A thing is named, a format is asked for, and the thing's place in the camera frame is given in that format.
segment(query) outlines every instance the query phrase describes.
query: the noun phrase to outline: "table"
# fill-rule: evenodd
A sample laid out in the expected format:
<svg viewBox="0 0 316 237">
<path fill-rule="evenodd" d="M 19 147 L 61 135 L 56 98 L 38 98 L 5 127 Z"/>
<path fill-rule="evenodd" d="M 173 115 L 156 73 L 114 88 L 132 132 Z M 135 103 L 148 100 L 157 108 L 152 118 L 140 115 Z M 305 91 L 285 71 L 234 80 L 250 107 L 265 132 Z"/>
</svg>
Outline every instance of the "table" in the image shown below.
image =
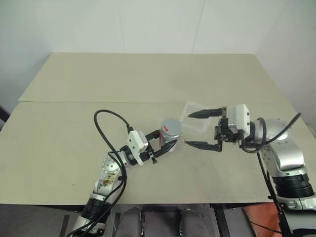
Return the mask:
<svg viewBox="0 0 316 237">
<path fill-rule="evenodd" d="M 132 67 L 133 73 L 126 72 Z M 210 108 L 246 103 L 252 119 L 289 121 L 296 114 L 253 55 L 53 54 L 0 133 L 0 203 L 85 204 L 109 151 L 94 127 L 94 112 L 114 110 L 149 133 L 165 118 L 178 119 L 187 100 Z M 99 119 L 114 146 L 124 145 L 121 121 L 111 115 Z M 205 134 L 184 128 L 173 153 L 156 165 L 149 160 L 129 169 L 120 203 L 268 201 L 255 155 L 233 144 L 217 153 L 183 142 L 214 143 L 216 123 L 213 118 Z M 301 119 L 292 132 L 313 184 L 315 139 Z"/>
</svg>

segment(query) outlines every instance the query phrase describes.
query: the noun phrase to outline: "floor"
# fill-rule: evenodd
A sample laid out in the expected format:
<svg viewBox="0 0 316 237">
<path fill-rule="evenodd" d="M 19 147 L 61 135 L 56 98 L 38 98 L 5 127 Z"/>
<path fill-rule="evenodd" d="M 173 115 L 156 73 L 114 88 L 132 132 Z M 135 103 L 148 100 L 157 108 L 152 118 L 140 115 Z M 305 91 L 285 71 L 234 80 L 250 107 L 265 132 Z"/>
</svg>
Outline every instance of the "floor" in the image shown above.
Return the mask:
<svg viewBox="0 0 316 237">
<path fill-rule="evenodd" d="M 118 217 L 134 205 L 116 205 L 107 221 L 106 237 L 115 232 Z M 176 237 L 175 208 L 190 208 L 202 216 L 210 236 L 220 237 L 215 214 L 208 204 L 138 205 L 145 211 L 146 237 Z M 231 237 L 253 237 L 241 208 L 225 210 Z M 63 237 L 79 214 L 42 206 L 0 204 L 0 237 Z"/>
</svg>

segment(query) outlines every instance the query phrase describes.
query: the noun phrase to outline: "can lid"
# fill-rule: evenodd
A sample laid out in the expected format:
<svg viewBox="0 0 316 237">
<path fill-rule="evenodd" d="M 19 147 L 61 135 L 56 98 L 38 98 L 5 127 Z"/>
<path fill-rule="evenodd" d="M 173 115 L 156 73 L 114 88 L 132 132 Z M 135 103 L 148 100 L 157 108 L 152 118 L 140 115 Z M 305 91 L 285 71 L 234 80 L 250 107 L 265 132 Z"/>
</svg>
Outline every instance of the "can lid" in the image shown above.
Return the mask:
<svg viewBox="0 0 316 237">
<path fill-rule="evenodd" d="M 161 130 L 169 136 L 177 136 L 181 133 L 181 123 L 174 118 L 166 118 L 161 124 Z"/>
</svg>

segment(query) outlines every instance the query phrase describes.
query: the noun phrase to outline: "black cable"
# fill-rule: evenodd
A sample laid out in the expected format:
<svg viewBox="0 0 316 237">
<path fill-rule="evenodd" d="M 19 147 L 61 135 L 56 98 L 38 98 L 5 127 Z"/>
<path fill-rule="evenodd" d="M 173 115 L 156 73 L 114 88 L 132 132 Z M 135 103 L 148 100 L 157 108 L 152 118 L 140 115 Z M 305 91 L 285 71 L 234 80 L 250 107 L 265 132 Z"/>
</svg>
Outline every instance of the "black cable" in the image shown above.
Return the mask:
<svg viewBox="0 0 316 237">
<path fill-rule="evenodd" d="M 275 232 L 275 233 L 283 234 L 281 231 L 277 231 L 277 230 L 270 229 L 270 228 L 268 228 L 268 227 L 259 225 L 259 224 L 257 224 L 257 223 L 252 222 L 252 221 L 249 221 L 249 222 L 250 222 L 251 224 L 254 224 L 254 225 L 256 225 L 256 226 L 259 226 L 259 227 L 261 227 L 261 228 L 264 228 L 264 229 L 266 229 L 266 230 L 268 230 L 268 231 L 272 231 L 272 232 Z"/>
<path fill-rule="evenodd" d="M 123 161 L 121 160 L 118 152 L 115 150 L 115 148 L 113 147 L 113 145 L 110 143 L 110 141 L 106 138 L 106 136 L 104 135 L 99 123 L 98 123 L 98 120 L 97 120 L 97 116 L 99 113 L 102 113 L 102 112 L 105 112 L 105 113 L 109 113 L 109 114 L 112 114 L 112 115 L 115 115 L 117 116 L 118 118 L 120 118 L 125 124 L 126 124 L 126 127 L 127 127 L 127 132 L 130 132 L 131 130 L 133 130 L 133 128 L 129 125 L 129 123 L 122 117 L 120 116 L 119 114 L 113 112 L 113 111 L 110 111 L 110 110 L 98 110 L 94 113 L 94 116 L 93 116 L 93 120 L 94 120 L 94 124 L 98 130 L 98 132 L 100 133 L 101 137 L 103 138 L 103 140 L 106 142 L 106 144 L 110 147 L 110 149 L 112 150 L 112 152 L 115 154 L 115 156 L 117 157 L 117 159 L 115 159 L 111 153 L 108 153 L 109 156 L 114 160 L 114 162 L 116 162 L 116 164 L 118 164 L 119 168 L 120 168 L 120 171 L 121 171 L 121 174 L 122 174 L 122 181 L 120 182 L 120 184 L 114 189 L 112 190 L 107 196 L 106 198 L 103 200 L 103 203 L 102 204 L 105 204 L 106 200 L 113 194 L 115 193 L 118 189 L 120 189 L 122 186 L 122 190 L 120 191 L 118 197 L 114 200 L 114 202 L 110 205 L 110 207 L 102 214 L 100 215 L 96 220 L 91 220 L 90 222 L 88 222 L 87 224 L 71 231 L 69 234 L 67 234 L 65 237 L 70 237 L 71 235 L 77 233 L 78 231 L 88 227 L 90 225 L 89 228 L 87 228 L 87 230 L 81 235 L 82 237 L 86 235 L 86 233 L 88 233 L 112 208 L 113 206 L 118 202 L 119 198 L 122 196 L 124 190 L 125 190 L 125 187 L 126 187 L 126 183 L 127 183 L 127 174 L 126 174 L 126 169 L 125 169 L 125 166 L 124 166 L 124 163 Z"/>
<path fill-rule="evenodd" d="M 113 206 L 118 202 L 118 200 L 122 196 L 122 194 L 125 190 L 125 187 L 126 187 L 126 180 L 123 181 L 123 188 L 122 188 L 121 192 L 119 193 L 118 197 L 111 204 L 111 206 L 98 219 L 96 219 L 94 221 L 94 223 L 80 237 L 84 237 L 89 231 L 91 231 L 91 229 L 113 208 Z"/>
<path fill-rule="evenodd" d="M 262 138 L 261 138 L 261 143 L 256 147 L 256 149 L 254 150 L 248 150 L 247 149 L 247 145 L 246 144 L 242 144 L 242 147 L 241 149 L 244 151 L 244 152 L 247 152 L 247 153 L 251 153 L 251 154 L 254 154 L 254 153 L 257 153 L 259 152 L 262 147 L 266 144 L 266 139 L 267 139 L 267 124 L 266 124 L 266 121 L 263 119 L 263 118 L 257 118 L 257 120 L 259 120 L 261 123 L 262 123 Z"/>
<path fill-rule="evenodd" d="M 70 233 L 68 233 L 65 237 L 70 237 L 73 234 L 77 233 L 78 231 L 81 231 L 82 229 L 86 228 L 87 226 L 91 225 L 93 223 L 93 221 L 89 221 L 87 224 L 80 226 L 79 228 L 71 231 Z"/>
<path fill-rule="evenodd" d="M 268 190 L 269 190 L 269 193 L 270 193 L 270 195 L 271 195 L 271 197 L 272 197 L 272 200 L 273 200 L 273 202 L 275 203 L 275 206 L 276 206 L 277 211 L 278 211 L 278 212 L 281 212 L 281 209 L 280 209 L 280 207 L 279 207 L 279 205 L 278 205 L 278 202 L 277 202 L 276 193 L 275 193 L 275 191 L 274 191 L 274 189 L 273 189 L 273 187 L 272 187 L 272 184 L 271 184 L 270 180 L 268 179 L 268 177 L 267 177 L 267 175 L 266 175 L 266 172 L 265 172 L 264 166 L 263 166 L 263 164 L 262 164 L 262 160 L 261 160 L 261 157 L 260 157 L 259 152 L 257 152 L 257 157 L 258 157 L 258 162 L 259 162 L 259 164 L 260 164 L 260 168 L 261 168 L 261 171 L 262 171 L 262 174 L 263 174 L 263 178 L 264 178 L 264 180 L 265 180 L 265 182 L 266 182 L 266 185 L 267 185 L 267 188 L 268 188 Z"/>
<path fill-rule="evenodd" d="M 106 142 L 106 144 L 110 147 L 110 149 L 112 150 L 112 152 L 115 154 L 115 156 L 117 157 L 118 160 L 114 159 L 115 162 L 117 162 L 117 164 L 119 165 L 119 163 L 121 164 L 121 173 L 122 173 L 122 177 L 123 177 L 123 180 L 122 182 L 120 183 L 119 186 L 123 185 L 123 188 L 121 190 L 121 192 L 119 193 L 118 197 L 114 200 L 114 202 L 111 204 L 111 206 L 100 216 L 98 217 L 92 224 L 91 226 L 81 235 L 81 237 L 85 236 L 86 233 L 88 233 L 112 208 L 113 206 L 118 202 L 118 200 L 120 199 L 120 197 L 122 196 L 124 190 L 125 190 L 125 187 L 126 187 L 126 182 L 127 182 L 127 174 L 126 174 L 126 169 L 125 169 L 125 166 L 124 166 L 124 163 L 123 161 L 121 160 L 118 152 L 116 151 L 116 149 L 112 146 L 112 144 L 110 143 L 110 141 L 106 138 L 106 136 L 104 135 L 102 129 L 100 128 L 100 125 L 98 123 L 98 120 L 97 120 L 97 116 L 99 113 L 102 113 L 102 112 L 106 112 L 106 113 L 110 113 L 112 115 L 115 115 L 117 116 L 118 118 L 120 118 L 125 124 L 126 124 L 126 127 L 127 127 L 127 132 L 130 131 L 131 127 L 129 125 L 129 123 L 122 117 L 120 116 L 119 114 L 113 112 L 113 111 L 110 111 L 110 110 L 98 110 L 97 112 L 94 113 L 94 116 L 93 116 L 93 120 L 94 120 L 94 123 L 95 123 L 95 126 L 98 130 L 98 132 L 100 133 L 101 137 L 103 138 L 103 140 Z M 114 190 L 112 190 L 112 192 L 109 193 L 109 195 L 103 200 L 103 203 L 105 203 L 105 201 L 108 199 L 108 197 L 110 196 L 110 194 L 112 195 L 115 191 L 117 191 L 120 187 L 116 187 Z"/>
<path fill-rule="evenodd" d="M 282 212 L 282 210 L 281 210 L 281 208 L 280 208 L 280 206 L 278 204 L 277 196 L 276 196 L 275 190 L 273 189 L 273 186 L 272 186 L 272 183 L 271 183 L 271 180 L 270 180 L 270 174 L 269 174 L 268 171 L 267 171 L 267 180 L 268 180 L 268 184 L 270 186 L 270 194 L 271 194 L 272 200 L 275 203 L 277 211 L 280 213 L 280 212 Z"/>
<path fill-rule="evenodd" d="M 297 121 L 297 119 L 300 116 L 301 116 L 301 113 L 297 113 L 297 115 L 294 116 L 294 118 L 288 123 L 288 125 L 281 132 L 279 132 L 274 138 L 267 141 L 266 144 L 269 144 L 269 143 L 275 141 L 277 138 L 279 138 L 283 133 L 285 133 Z"/>
</svg>

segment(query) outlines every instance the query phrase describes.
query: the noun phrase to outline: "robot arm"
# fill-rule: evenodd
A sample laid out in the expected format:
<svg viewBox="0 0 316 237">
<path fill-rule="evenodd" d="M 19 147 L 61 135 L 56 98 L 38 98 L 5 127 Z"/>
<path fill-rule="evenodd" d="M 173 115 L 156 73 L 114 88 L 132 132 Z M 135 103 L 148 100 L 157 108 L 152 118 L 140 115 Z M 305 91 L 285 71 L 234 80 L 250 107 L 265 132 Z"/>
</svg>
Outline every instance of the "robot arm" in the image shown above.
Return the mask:
<svg viewBox="0 0 316 237">
<path fill-rule="evenodd" d="M 151 159 L 153 164 L 157 163 L 156 158 L 171 152 L 181 133 L 181 123 L 173 118 L 167 118 L 163 121 L 161 129 L 153 131 L 148 135 L 144 135 L 142 131 L 130 130 L 127 138 L 127 145 L 123 146 L 118 152 L 121 163 L 125 169 L 134 165 L 143 165 L 145 161 Z M 159 138 L 160 149 L 154 151 L 150 141 Z M 88 231 L 87 236 L 102 236 L 106 227 L 106 221 L 111 206 L 118 198 L 122 190 L 123 175 L 119 166 L 120 162 L 116 162 L 113 152 L 109 152 L 108 156 L 102 162 L 102 170 L 99 179 L 95 182 L 94 189 L 90 194 L 87 204 L 81 216 L 79 216 L 73 227 L 73 234 L 68 236 L 80 237 Z M 96 225 L 92 222 L 101 217 Z"/>
<path fill-rule="evenodd" d="M 280 227 L 285 236 L 316 234 L 316 195 L 309 183 L 303 153 L 294 143 L 289 130 L 285 129 L 285 121 L 264 121 L 259 118 L 251 122 L 245 104 L 230 110 L 223 107 L 198 111 L 189 116 L 221 118 L 215 127 L 215 145 L 196 141 L 186 141 L 187 144 L 198 149 L 221 152 L 223 142 L 232 142 L 238 143 L 246 152 L 260 152 L 267 168 L 268 182 L 271 176 L 275 184 L 274 195 L 279 209 Z"/>
</svg>

